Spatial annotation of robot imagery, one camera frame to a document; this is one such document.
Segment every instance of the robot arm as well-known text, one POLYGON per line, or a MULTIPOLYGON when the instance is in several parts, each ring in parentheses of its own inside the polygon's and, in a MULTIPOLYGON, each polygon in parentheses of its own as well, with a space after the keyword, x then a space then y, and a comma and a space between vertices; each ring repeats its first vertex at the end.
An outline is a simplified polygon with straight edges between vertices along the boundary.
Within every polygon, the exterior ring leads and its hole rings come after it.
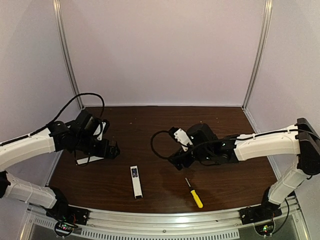
POLYGON ((69 217, 77 211, 69 207, 67 199, 59 189, 41 187, 21 180, 6 172, 6 169, 29 158, 64 149, 114 159, 120 154, 117 143, 102 138, 109 125, 107 120, 94 117, 84 109, 73 121, 55 121, 37 134, 27 134, 0 143, 0 198, 15 198, 40 205, 51 217, 68 222, 69 217))
POLYGON ((261 205, 239 211, 243 224, 281 215, 279 207, 286 197, 308 177, 320 173, 319 136, 305 118, 299 118, 297 124, 276 131, 232 135, 222 139, 218 139, 207 124, 196 124, 186 132, 173 127, 168 133, 182 148, 169 157, 159 155, 153 147, 157 133, 151 139, 151 148, 158 157, 167 159, 178 170, 188 168, 194 161, 221 165, 262 156, 296 155, 291 167, 265 191, 261 205))

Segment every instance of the dark wooden surface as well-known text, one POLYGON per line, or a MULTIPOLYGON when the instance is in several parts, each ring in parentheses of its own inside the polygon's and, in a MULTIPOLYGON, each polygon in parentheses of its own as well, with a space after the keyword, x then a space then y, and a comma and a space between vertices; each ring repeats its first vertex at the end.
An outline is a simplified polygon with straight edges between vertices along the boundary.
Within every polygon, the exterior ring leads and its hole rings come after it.
MULTIPOLYGON (((88 108, 97 116, 100 108, 88 108)), ((219 138, 253 130, 239 107, 106 107, 103 118, 111 126, 105 138, 118 142, 121 154, 85 167, 76 166, 64 151, 50 185, 62 190, 69 203, 100 210, 135 213, 188 213, 215 211, 259 204, 265 189, 276 181, 266 157, 238 164, 202 166, 195 162, 181 171, 151 151, 150 138, 159 130, 207 123, 219 138), (143 191, 134 199, 130 166, 138 165, 143 191), (204 207, 199 209, 185 178, 196 189, 204 207)), ((179 145, 159 135, 156 149, 163 155, 179 145)))

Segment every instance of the vent slot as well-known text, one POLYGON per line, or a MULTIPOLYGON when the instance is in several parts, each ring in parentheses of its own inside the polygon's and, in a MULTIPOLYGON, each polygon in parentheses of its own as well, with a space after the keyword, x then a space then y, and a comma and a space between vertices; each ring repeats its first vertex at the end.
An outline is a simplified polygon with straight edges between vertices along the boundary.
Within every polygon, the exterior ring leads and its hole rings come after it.
POLYGON ((131 237, 125 234, 113 234, 103 231, 96 231, 91 229, 83 229, 81 232, 83 237, 93 240, 236 240, 239 239, 239 231, 229 230, 225 232, 201 234, 198 236, 181 236, 181 237, 159 237, 155 236, 136 236, 131 237))
POLYGON ((39 225, 39 226, 42 226, 42 227, 45 227, 47 229, 53 229, 55 224, 56 224, 56 221, 55 220, 51 220, 51 219, 46 219, 46 218, 42 218, 42 217, 38 217, 36 216, 33 220, 33 222, 36 224, 36 225, 39 225))

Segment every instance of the white backdrop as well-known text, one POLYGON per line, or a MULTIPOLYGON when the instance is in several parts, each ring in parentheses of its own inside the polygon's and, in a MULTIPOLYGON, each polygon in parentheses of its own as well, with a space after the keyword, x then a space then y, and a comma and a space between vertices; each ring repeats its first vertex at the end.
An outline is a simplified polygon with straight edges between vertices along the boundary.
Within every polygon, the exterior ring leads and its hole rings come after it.
MULTIPOLYGON (((270 32, 248 110, 261 131, 305 117, 320 134, 320 2, 273 1, 270 32)), ((294 157, 275 157, 283 173, 294 157)), ((311 239, 320 236, 320 176, 296 191, 311 239)))
POLYGON ((241 106, 264 8, 264 0, 61 1, 80 92, 129 106, 241 106))
MULTIPOLYGON (((0 142, 30 133, 49 122, 73 97, 59 43, 52 0, 0 1, 0 142)), ((79 112, 76 104, 61 119, 79 112)), ((44 185, 56 153, 8 169, 44 185)), ((0 199, 0 239, 18 237, 27 205, 0 199)))

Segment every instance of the yellow screwdriver handle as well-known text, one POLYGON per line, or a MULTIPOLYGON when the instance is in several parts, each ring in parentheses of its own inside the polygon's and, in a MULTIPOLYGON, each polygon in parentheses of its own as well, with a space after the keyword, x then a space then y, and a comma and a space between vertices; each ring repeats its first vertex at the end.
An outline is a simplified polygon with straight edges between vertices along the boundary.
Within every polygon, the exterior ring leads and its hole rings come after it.
POLYGON ((191 190, 190 193, 192 194, 195 203, 198 205, 198 207, 199 207, 200 209, 202 209, 202 208, 204 207, 204 205, 202 204, 202 202, 201 202, 198 194, 196 193, 196 190, 191 190))

